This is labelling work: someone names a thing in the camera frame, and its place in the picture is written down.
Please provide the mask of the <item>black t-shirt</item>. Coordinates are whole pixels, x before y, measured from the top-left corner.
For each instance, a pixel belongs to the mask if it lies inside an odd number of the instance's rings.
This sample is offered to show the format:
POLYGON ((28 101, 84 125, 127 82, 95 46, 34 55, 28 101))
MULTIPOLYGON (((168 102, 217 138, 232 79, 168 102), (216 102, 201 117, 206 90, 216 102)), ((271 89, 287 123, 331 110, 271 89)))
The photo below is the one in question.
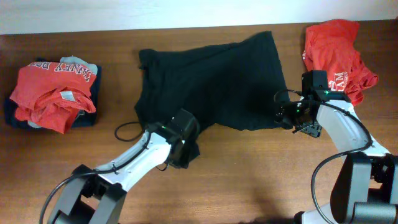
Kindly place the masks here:
POLYGON ((186 110, 200 131, 214 124, 240 131, 282 127, 274 95, 282 101, 289 96, 270 31, 181 52, 142 49, 139 60, 144 74, 135 110, 143 125, 186 110))

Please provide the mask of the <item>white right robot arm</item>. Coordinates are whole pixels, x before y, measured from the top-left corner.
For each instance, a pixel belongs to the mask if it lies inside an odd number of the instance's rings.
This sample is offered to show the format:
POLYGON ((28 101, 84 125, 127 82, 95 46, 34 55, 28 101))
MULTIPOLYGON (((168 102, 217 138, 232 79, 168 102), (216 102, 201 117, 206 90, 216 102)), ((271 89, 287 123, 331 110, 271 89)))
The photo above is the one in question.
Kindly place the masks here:
POLYGON ((323 160, 313 171, 311 194, 315 209, 298 212, 294 223, 397 223, 397 156, 370 134, 357 117, 349 97, 327 86, 323 70, 302 74, 298 101, 279 98, 277 122, 314 138, 325 130, 338 152, 323 160), (319 205, 315 180, 328 162, 344 163, 331 191, 330 201, 319 205))

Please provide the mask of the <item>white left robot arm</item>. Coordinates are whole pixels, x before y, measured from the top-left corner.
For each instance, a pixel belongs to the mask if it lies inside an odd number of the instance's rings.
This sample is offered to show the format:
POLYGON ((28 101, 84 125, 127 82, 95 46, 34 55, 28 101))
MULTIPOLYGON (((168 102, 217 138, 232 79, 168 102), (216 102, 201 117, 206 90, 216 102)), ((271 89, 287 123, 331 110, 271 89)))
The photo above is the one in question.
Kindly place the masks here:
POLYGON ((127 193, 150 170, 165 164, 187 168, 200 132, 196 117, 181 109, 168 123, 152 123, 138 142, 107 164, 78 166, 47 197, 42 211, 61 190, 48 223, 118 223, 127 193))

